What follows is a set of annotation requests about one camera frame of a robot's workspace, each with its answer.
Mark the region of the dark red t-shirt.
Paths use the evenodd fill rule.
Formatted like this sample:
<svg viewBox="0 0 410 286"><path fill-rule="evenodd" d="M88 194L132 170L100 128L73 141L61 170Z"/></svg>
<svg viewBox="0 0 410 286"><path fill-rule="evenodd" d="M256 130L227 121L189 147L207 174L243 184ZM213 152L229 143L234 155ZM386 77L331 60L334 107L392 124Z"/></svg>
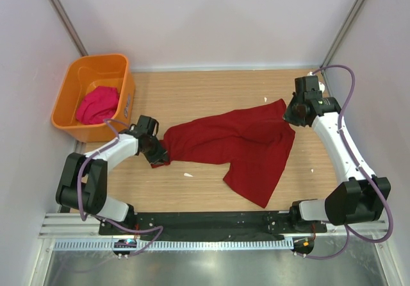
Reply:
<svg viewBox="0 0 410 286"><path fill-rule="evenodd" d="M283 119L286 103L203 117L169 128L161 145L173 161L229 164L223 181L250 202L267 207L295 140Z"/></svg>

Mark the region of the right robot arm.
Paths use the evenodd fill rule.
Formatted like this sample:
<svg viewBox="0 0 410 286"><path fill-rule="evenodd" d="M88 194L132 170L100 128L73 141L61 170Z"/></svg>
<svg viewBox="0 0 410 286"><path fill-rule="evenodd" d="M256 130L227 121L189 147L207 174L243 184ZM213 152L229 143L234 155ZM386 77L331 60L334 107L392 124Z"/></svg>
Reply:
<svg viewBox="0 0 410 286"><path fill-rule="evenodd" d="M297 201L288 217L294 231L303 232L312 221L335 226L374 222L384 211L390 193L386 177L379 177L364 161L345 126L341 107L333 97L324 97L317 76L295 79L295 91L284 113L294 126L309 126L322 141L336 174L336 188L325 199Z"/></svg>

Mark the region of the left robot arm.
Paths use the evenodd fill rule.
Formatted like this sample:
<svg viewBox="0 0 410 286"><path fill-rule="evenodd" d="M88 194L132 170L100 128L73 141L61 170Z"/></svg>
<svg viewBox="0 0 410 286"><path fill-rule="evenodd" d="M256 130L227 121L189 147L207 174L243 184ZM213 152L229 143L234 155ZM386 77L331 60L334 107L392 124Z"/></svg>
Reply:
<svg viewBox="0 0 410 286"><path fill-rule="evenodd" d="M150 166L169 162L168 151L157 138L159 122L145 115L137 123L117 131L105 119L115 137L105 145L85 154L71 153L63 167L56 191L56 202L64 207L79 210L82 220L93 215L110 223L119 233L130 234L136 228L136 215L132 205L108 195L108 175L118 164L132 156L143 155Z"/></svg>

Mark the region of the pink t-shirt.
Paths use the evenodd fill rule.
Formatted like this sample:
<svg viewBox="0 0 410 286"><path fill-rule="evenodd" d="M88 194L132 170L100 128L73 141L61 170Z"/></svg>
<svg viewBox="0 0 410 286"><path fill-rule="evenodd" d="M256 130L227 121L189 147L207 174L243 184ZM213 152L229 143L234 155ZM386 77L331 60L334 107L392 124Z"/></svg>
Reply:
<svg viewBox="0 0 410 286"><path fill-rule="evenodd" d="M83 98L76 119L84 125L101 124L115 115L118 103L119 93L115 87L98 86Z"/></svg>

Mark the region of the orange plastic bin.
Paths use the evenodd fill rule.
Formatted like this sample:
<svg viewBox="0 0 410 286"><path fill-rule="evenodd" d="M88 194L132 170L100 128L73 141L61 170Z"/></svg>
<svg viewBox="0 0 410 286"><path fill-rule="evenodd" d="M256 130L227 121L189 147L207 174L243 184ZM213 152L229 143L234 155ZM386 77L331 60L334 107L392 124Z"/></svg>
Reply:
<svg viewBox="0 0 410 286"><path fill-rule="evenodd" d="M114 137L105 123L84 125L76 119L83 98L99 86L113 87L119 103L112 118L129 124L135 96L135 81L129 60L122 54L84 56L72 62L56 99L51 121L54 127L80 142L104 142Z"/></svg>

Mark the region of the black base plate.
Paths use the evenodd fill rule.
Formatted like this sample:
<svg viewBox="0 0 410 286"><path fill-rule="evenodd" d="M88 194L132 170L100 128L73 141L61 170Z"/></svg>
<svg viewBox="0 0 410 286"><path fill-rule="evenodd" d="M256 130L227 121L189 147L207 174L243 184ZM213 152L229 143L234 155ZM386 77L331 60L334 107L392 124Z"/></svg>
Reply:
<svg viewBox="0 0 410 286"><path fill-rule="evenodd" d="M140 212L127 216L119 224L132 230L162 226L158 240L172 242L271 241L292 233L309 235L327 231L321 222L303 222L287 211Z"/></svg>

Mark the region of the aluminium rail frame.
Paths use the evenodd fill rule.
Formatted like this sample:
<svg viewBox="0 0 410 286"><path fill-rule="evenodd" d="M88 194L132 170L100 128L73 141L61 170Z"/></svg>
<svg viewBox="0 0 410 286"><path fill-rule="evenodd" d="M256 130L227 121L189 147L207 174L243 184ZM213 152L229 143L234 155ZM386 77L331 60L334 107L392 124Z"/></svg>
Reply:
<svg viewBox="0 0 410 286"><path fill-rule="evenodd" d="M227 242L280 240L290 235L344 233L343 226L324 219L304 221L295 211L253 212L140 212L121 228L94 217L82 221L79 214L46 214L42 238L130 237L149 241Z"/></svg>

